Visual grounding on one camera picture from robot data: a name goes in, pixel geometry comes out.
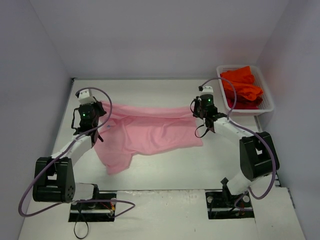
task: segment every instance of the gray wall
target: gray wall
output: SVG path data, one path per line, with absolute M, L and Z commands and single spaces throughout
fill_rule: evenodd
M 72 77 L 255 64 L 288 0 L 30 0 Z
M 291 0 L 258 64 L 275 101 L 260 117 L 272 134 L 279 178 L 308 240 L 320 235 L 320 1 Z
M 19 236 L 24 220 L 18 214 L 19 200 L 33 179 L 38 157 L 51 153 L 70 85 L 29 1 L 1 0 L 1 239 Z

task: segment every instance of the laundry basket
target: laundry basket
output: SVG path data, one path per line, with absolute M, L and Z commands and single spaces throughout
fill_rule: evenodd
M 221 65 L 216 68 L 216 73 L 217 73 L 218 77 L 220 77 L 221 73 L 224 73 L 226 71 L 237 70 L 237 69 L 240 69 L 240 68 L 243 68 L 246 66 L 248 66 L 248 65 Z M 274 101 L 272 100 L 272 97 L 270 94 L 270 90 L 267 87 L 267 84 L 265 82 L 265 79 L 264 79 L 260 69 L 257 68 L 256 66 L 250 65 L 250 70 L 251 70 L 252 75 L 255 78 L 253 85 L 258 86 L 258 87 L 262 88 L 262 90 L 263 90 L 263 94 L 261 96 L 263 101 L 259 106 L 257 106 L 259 109 L 234 109 L 234 110 L 232 110 L 233 115 L 258 116 L 263 113 L 272 112 L 275 108 Z M 230 107 L 228 106 L 228 102 L 227 102 L 224 86 L 222 85 L 222 81 L 223 80 L 219 79 L 225 108 L 227 111 L 229 111 Z

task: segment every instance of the tabletop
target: tabletop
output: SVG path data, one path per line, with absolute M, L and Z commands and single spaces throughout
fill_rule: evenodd
M 203 82 L 203 79 L 75 80 L 53 152 L 63 147 L 74 133 L 72 112 L 79 106 L 75 92 L 80 88 L 100 88 L 118 104 L 175 108 L 189 106 Z M 219 83 L 211 81 L 209 84 L 214 90 L 214 104 L 220 112 L 225 112 Z M 98 100 L 105 99 L 100 92 L 93 90 L 92 93 Z M 232 119 L 258 131 L 253 116 L 233 116 Z M 114 222 L 89 223 L 86 240 L 304 239 L 290 195 L 282 187 L 274 187 L 263 200 L 252 199 L 255 218 L 209 220 L 205 190 L 221 189 L 220 181 L 236 174 L 240 169 L 239 148 L 214 133 L 202 140 L 202 147 L 135 155 L 130 168 L 115 175 L 107 174 L 94 149 L 85 153 L 74 166 L 75 181 L 98 184 L 104 191 L 117 191 L 118 199 L 136 204 L 133 210 Z M 257 195 L 265 191 L 269 181 L 270 177 L 265 177 L 253 186 Z M 28 213 L 48 205 L 31 200 Z M 116 213 L 126 207 L 119 204 Z M 62 204 L 26 218 L 19 239 L 76 239 L 74 223 L 68 222 L 69 211 L 70 205 Z

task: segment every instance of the plastic bin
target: plastic bin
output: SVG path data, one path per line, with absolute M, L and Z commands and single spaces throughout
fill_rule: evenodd
M 230 70 L 231 71 L 237 70 L 237 69 L 240 69 L 240 68 L 243 68 L 246 66 L 248 66 L 248 65 L 221 65 L 216 68 L 216 73 L 217 73 L 218 77 L 220 77 L 221 73 L 224 73 L 224 72 L 230 71 Z M 260 69 L 256 66 L 251 66 L 251 65 L 249 65 L 249 66 L 250 66 L 251 73 L 255 78 L 253 85 L 258 86 L 258 87 L 262 88 L 262 90 L 263 90 L 263 94 L 261 96 L 263 101 L 259 106 L 257 106 L 259 109 L 255 109 L 255 110 L 253 110 L 253 109 L 234 109 L 232 111 L 232 115 L 258 116 L 263 113 L 272 112 L 275 108 L 274 101 L 272 100 L 272 97 L 270 94 L 270 90 L 265 82 L 264 76 L 262 75 Z M 227 111 L 229 111 L 230 107 L 228 106 L 228 103 L 227 103 L 227 98 L 226 98 L 224 86 L 222 85 L 222 81 L 223 80 L 219 79 L 225 108 Z

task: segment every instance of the orange cloth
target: orange cloth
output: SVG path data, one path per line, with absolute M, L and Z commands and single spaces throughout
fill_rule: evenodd
M 264 93 L 260 87 L 253 85 L 255 76 L 252 75 L 249 66 L 234 71 L 223 72 L 221 73 L 221 77 L 228 79 L 233 84 L 237 96 L 242 96 L 249 101 L 255 101 L 257 97 L 260 97 Z M 225 92 L 233 92 L 228 82 L 222 81 L 222 84 Z

